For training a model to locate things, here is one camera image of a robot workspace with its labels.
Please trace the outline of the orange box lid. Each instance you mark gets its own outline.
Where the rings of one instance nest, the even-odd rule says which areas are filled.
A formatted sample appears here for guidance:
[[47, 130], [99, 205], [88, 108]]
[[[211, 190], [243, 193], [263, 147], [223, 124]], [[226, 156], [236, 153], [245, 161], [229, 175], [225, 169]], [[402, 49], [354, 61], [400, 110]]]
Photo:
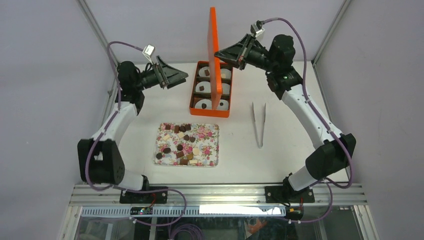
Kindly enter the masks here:
[[216, 110], [222, 96], [222, 79], [221, 79], [221, 63], [214, 56], [214, 53], [219, 50], [219, 37], [216, 8], [210, 7], [208, 33], [207, 33], [207, 52], [208, 64], [210, 68], [209, 81], [211, 85], [211, 101], [212, 109]]

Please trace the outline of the metal tongs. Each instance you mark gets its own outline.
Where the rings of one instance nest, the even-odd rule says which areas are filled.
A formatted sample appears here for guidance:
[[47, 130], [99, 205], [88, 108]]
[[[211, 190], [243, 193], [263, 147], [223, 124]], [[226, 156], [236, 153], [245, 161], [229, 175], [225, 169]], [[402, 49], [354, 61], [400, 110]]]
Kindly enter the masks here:
[[262, 112], [256, 114], [255, 104], [251, 103], [251, 115], [253, 121], [253, 129], [255, 135], [256, 145], [259, 149], [264, 146], [264, 134], [265, 134], [265, 123], [267, 116], [267, 104], [265, 103], [262, 107]]

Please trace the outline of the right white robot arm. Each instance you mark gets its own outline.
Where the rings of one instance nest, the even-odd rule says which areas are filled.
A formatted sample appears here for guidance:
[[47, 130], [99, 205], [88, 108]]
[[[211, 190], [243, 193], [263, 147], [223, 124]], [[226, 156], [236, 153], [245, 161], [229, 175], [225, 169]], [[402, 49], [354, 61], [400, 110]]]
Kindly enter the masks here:
[[270, 90], [291, 109], [311, 139], [314, 152], [301, 169], [284, 179], [282, 196], [289, 203], [296, 202], [305, 188], [349, 167], [357, 143], [351, 133], [344, 134], [315, 105], [305, 77], [293, 67], [295, 53], [293, 37], [285, 34], [275, 36], [269, 49], [246, 34], [234, 45], [214, 53], [234, 68], [243, 70], [252, 65], [264, 70]]

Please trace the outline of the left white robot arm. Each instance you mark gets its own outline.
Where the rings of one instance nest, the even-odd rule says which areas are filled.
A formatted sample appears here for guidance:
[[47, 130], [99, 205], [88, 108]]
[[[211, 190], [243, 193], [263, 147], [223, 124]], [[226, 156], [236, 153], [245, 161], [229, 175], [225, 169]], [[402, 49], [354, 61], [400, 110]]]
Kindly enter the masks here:
[[116, 72], [119, 91], [112, 113], [91, 138], [77, 144], [80, 177], [97, 191], [112, 187], [131, 190], [134, 200], [145, 203], [151, 196], [148, 178], [126, 169], [119, 144], [143, 107], [144, 90], [155, 86], [170, 89], [185, 83], [189, 75], [168, 65], [160, 56], [143, 71], [133, 62], [123, 61]]

